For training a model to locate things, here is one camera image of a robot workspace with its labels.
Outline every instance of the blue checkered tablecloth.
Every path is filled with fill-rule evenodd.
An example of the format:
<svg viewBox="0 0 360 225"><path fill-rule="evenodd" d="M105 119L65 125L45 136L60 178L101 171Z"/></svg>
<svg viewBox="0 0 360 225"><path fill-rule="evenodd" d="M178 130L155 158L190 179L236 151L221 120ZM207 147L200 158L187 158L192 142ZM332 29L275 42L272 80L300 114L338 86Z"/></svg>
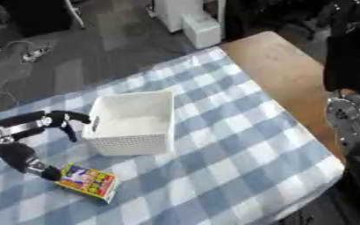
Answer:
<svg viewBox="0 0 360 225"><path fill-rule="evenodd" d="M26 139L47 163L112 171L122 184L107 205L0 160L0 224L265 224L342 175L340 161L217 47L0 119L38 110L88 113L98 96L162 89L175 94L175 151L103 157L55 129ZM82 125L75 128L80 134Z"/></svg>

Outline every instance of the chair leg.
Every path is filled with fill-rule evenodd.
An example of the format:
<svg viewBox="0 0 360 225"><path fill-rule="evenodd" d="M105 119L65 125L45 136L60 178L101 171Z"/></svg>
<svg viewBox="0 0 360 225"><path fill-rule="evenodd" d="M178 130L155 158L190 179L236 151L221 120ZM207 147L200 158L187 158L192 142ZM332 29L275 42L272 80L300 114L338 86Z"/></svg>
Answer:
<svg viewBox="0 0 360 225"><path fill-rule="evenodd" d="M76 19L76 21L79 23L80 27L82 29L86 28L86 25L84 24L82 18L80 17L80 11L79 9L75 8L70 0L65 0L65 4L68 7L69 12L72 14L72 16Z"/></svg>

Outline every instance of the snack box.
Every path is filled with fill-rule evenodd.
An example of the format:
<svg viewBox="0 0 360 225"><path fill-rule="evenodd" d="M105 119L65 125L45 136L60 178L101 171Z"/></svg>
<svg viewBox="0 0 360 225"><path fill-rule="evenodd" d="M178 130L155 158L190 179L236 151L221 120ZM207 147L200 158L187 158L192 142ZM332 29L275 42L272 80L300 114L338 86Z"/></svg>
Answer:
<svg viewBox="0 0 360 225"><path fill-rule="evenodd" d="M84 168L68 163L62 170L62 178L57 185L111 203L119 186L119 177L115 174Z"/></svg>

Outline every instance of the floor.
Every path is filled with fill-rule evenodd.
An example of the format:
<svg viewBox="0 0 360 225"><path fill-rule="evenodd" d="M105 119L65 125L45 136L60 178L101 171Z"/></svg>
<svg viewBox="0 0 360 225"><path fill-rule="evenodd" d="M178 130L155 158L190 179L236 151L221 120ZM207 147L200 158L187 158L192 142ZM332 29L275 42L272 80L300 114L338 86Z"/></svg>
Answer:
<svg viewBox="0 0 360 225"><path fill-rule="evenodd" d="M80 5L87 29L29 39L54 50L33 64L20 62L29 46L0 52L0 112L53 95L79 91L129 76L195 51L181 34L169 34L144 7L149 0L101 0ZM0 45L21 40L12 25L0 30Z"/></svg>

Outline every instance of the white basket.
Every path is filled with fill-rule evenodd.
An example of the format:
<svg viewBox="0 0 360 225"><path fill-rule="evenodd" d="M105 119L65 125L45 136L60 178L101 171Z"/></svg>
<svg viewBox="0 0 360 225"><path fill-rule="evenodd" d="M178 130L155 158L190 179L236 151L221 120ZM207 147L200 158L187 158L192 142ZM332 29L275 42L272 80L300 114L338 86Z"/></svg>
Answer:
<svg viewBox="0 0 360 225"><path fill-rule="evenodd" d="M83 138L104 156L164 153L173 149L173 107L170 91L99 97Z"/></svg>

